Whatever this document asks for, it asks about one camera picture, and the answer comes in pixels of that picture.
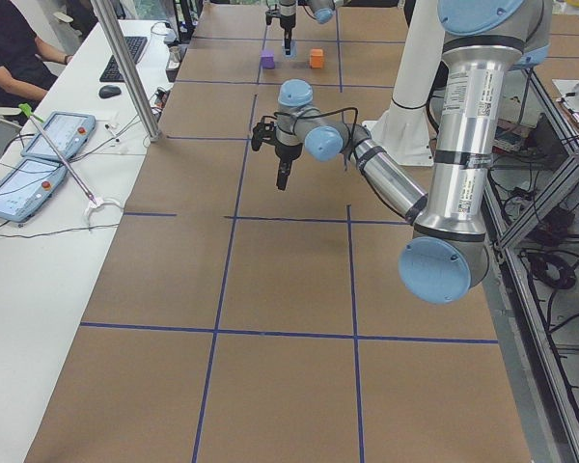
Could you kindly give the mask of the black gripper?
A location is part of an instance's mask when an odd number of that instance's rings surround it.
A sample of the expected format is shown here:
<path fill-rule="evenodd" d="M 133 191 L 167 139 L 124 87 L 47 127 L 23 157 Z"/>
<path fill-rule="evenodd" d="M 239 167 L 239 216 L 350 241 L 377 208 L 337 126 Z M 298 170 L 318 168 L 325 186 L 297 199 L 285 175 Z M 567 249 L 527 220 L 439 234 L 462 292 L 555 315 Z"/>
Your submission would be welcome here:
<path fill-rule="evenodd" d="M 273 116 L 262 116 L 252 128 L 251 149 L 259 151 L 263 144 L 274 148 L 275 155 L 280 160 L 277 171 L 276 187 L 279 190 L 287 188 L 291 173 L 291 166 L 302 154 L 302 145 L 290 145 L 283 142 L 277 133 L 276 118 Z"/>
<path fill-rule="evenodd" d="M 292 29 L 296 26 L 296 8 L 296 0 L 279 0 L 273 6 L 269 6 L 265 12 L 267 25 L 277 18 L 281 27 L 284 28 L 285 50 L 291 50 Z"/>

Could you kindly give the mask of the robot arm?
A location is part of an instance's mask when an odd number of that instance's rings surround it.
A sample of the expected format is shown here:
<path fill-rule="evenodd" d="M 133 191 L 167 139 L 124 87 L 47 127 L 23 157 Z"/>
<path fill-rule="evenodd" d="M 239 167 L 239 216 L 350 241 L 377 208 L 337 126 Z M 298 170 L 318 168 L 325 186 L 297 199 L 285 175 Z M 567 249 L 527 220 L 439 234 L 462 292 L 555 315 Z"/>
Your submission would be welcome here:
<path fill-rule="evenodd" d="M 279 189 L 303 152 L 342 155 L 413 227 L 399 261 L 405 286 L 430 303 L 458 300 L 488 271 L 481 204 L 505 76 L 547 57 L 551 14 L 548 1 L 418 1 L 378 120 L 340 122 L 315 107 L 307 82 L 290 79 L 251 147 L 275 149 Z"/>
<path fill-rule="evenodd" d="M 347 1 L 334 0 L 310 0 L 305 2 L 305 6 L 308 8 L 307 12 L 310 13 L 319 24 L 328 22 L 333 17 L 333 13 L 346 4 Z M 279 24 L 284 33 L 283 51 L 286 56 L 290 56 L 294 49 L 292 33 L 296 27 L 297 7 L 298 1 L 296 0 L 280 0 L 272 6 L 268 6 L 265 12 L 265 22 L 267 26 L 271 25 L 274 19 L 279 20 Z"/>

